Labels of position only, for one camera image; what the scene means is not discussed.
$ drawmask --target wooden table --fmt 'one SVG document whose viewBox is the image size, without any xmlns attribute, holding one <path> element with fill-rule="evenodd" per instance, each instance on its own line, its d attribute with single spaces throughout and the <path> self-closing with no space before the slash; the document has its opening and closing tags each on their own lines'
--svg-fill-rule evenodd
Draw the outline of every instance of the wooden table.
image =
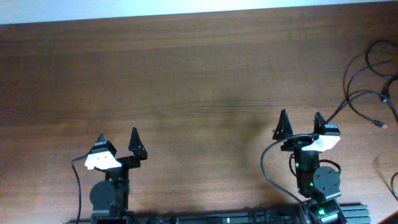
<svg viewBox="0 0 398 224">
<path fill-rule="evenodd" d="M 149 158 L 130 172 L 131 210 L 294 202 L 259 165 L 281 109 L 295 134 L 311 132 L 315 112 L 327 118 L 343 99 L 348 62 L 372 40 L 398 38 L 397 11 L 390 2 L 0 26 L 0 222 L 75 219 L 70 160 L 99 133 L 130 155 L 133 126 Z M 360 57 L 349 73 L 363 66 Z M 352 88 L 382 85 L 368 72 Z M 369 205 L 377 223 L 398 208 L 387 186 L 398 171 L 398 128 L 377 97 L 356 106 L 389 127 L 345 109 L 332 122 L 341 141 L 321 157 L 342 165 L 339 201 Z M 266 169 L 295 192 L 288 157 L 273 149 Z M 87 218 L 103 174 L 83 163 Z"/>
</svg>

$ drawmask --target white wall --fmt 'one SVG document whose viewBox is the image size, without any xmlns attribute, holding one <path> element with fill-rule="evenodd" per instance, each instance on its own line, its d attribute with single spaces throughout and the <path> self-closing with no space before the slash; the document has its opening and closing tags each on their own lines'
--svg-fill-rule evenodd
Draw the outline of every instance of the white wall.
<svg viewBox="0 0 398 224">
<path fill-rule="evenodd" d="M 0 0 L 0 24 L 376 1 L 380 0 Z"/>
</svg>

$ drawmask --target cable plug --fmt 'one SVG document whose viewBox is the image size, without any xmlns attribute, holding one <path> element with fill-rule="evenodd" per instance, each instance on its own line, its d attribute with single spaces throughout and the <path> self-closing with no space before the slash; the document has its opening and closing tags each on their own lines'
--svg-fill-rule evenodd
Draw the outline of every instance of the cable plug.
<svg viewBox="0 0 398 224">
<path fill-rule="evenodd" d="M 374 120 L 373 123 L 374 123 L 374 125 L 376 125 L 376 126 L 379 127 L 379 128 L 382 128 L 382 129 L 388 128 L 388 126 L 385 125 L 383 122 Z"/>
<path fill-rule="evenodd" d="M 387 99 L 390 99 L 390 93 L 388 92 L 388 88 L 383 88 L 382 90 L 381 90 L 381 93 L 380 93 L 381 95 L 383 95 L 383 96 L 385 96 Z M 382 97 L 382 96 L 380 96 L 380 100 L 383 102 L 383 103 L 387 103 L 387 100 L 384 98 L 384 97 Z"/>
</svg>

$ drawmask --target brown wood surface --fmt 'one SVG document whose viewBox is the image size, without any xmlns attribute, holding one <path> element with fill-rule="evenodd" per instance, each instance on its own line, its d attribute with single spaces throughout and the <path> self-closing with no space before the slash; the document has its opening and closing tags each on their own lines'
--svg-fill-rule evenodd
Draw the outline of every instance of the brown wood surface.
<svg viewBox="0 0 398 224">
<path fill-rule="evenodd" d="M 99 133 L 128 155 L 133 126 L 149 158 L 130 172 L 131 210 L 294 202 L 259 165 L 281 109 L 294 133 L 311 132 L 315 112 L 328 117 L 343 99 L 351 58 L 372 40 L 398 38 L 397 12 L 390 2 L 0 26 L 0 223 L 74 219 L 70 160 Z M 363 66 L 361 57 L 350 72 Z M 353 88 L 382 84 L 366 73 Z M 341 141 L 321 157 L 342 165 L 340 202 L 368 204 L 377 223 L 398 208 L 387 186 L 398 171 L 398 128 L 376 97 L 356 105 L 389 127 L 345 109 L 333 120 Z M 266 169 L 295 192 L 288 157 L 275 148 Z M 83 163 L 87 218 L 103 174 Z"/>
</svg>

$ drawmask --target wood grain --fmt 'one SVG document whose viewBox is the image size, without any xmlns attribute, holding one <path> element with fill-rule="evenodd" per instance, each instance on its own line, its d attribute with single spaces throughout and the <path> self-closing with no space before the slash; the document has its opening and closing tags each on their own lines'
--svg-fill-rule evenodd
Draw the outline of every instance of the wood grain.
<svg viewBox="0 0 398 224">
<path fill-rule="evenodd" d="M 294 202 L 259 167 L 280 110 L 297 134 L 312 130 L 315 112 L 332 114 L 351 58 L 374 39 L 398 38 L 397 11 L 390 2 L 0 26 L 0 222 L 74 219 L 70 160 L 99 133 L 128 155 L 133 126 L 149 159 L 130 173 L 131 210 Z M 363 66 L 360 58 L 350 72 Z M 382 85 L 366 73 L 353 89 Z M 389 128 L 344 110 L 333 120 L 342 140 L 322 158 L 342 165 L 340 202 L 368 204 L 377 223 L 397 211 L 386 183 L 398 171 L 398 128 L 376 97 L 356 106 Z M 288 157 L 275 149 L 266 167 L 295 191 Z M 85 218 L 103 175 L 76 167 Z"/>
</svg>

